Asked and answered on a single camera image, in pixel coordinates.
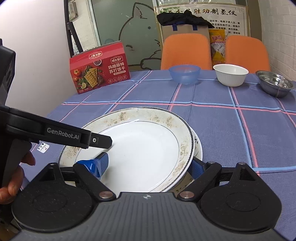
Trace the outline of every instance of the red box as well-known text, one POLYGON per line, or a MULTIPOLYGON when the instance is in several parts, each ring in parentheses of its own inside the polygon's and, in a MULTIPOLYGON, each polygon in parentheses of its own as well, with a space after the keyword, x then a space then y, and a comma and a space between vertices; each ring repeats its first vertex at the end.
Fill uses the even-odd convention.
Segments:
POLYGON ((70 72, 78 94, 131 78, 121 41, 73 56, 70 72))

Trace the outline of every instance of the chair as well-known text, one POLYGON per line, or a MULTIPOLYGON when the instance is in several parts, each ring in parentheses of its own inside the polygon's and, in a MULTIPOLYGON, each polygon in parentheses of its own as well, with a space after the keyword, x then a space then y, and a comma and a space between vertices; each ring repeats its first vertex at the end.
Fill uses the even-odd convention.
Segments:
POLYGON ((212 70, 210 42, 202 34, 174 34, 166 38, 160 69, 192 64, 212 70))
POLYGON ((268 53, 264 44, 247 36, 229 36, 225 44, 225 62, 246 68, 250 73, 270 71, 268 53))

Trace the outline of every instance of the brick wall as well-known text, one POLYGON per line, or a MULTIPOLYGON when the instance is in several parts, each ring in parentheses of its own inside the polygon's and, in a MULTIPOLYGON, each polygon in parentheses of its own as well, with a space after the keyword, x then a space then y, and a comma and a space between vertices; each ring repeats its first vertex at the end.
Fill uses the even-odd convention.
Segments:
POLYGON ((290 0, 258 3, 271 71, 296 81, 296 6, 290 0))
POLYGON ((73 24, 83 50, 92 49, 98 46, 89 15, 89 7, 86 1, 87 0, 73 1, 76 3, 78 12, 78 17, 74 19, 73 24))

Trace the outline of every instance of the hand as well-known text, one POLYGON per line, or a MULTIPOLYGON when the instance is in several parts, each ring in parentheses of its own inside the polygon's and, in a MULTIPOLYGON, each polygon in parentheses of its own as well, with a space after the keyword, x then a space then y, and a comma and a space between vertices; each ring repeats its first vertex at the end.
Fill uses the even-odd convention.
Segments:
MULTIPOLYGON (((30 166, 35 165, 35 158, 31 152, 28 152, 22 159, 22 163, 29 164, 30 166)), ((0 188, 0 204, 11 203, 19 189, 22 186, 22 181, 24 179, 24 170, 21 166, 18 166, 7 187, 0 188)))

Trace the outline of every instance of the stainless steel bowl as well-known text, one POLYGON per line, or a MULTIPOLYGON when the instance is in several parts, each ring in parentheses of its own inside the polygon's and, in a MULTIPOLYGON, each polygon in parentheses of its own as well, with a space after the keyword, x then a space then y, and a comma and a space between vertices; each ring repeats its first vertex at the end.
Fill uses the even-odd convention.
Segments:
POLYGON ((293 81, 269 71, 257 71, 261 88, 268 94, 281 98, 294 89, 293 81))

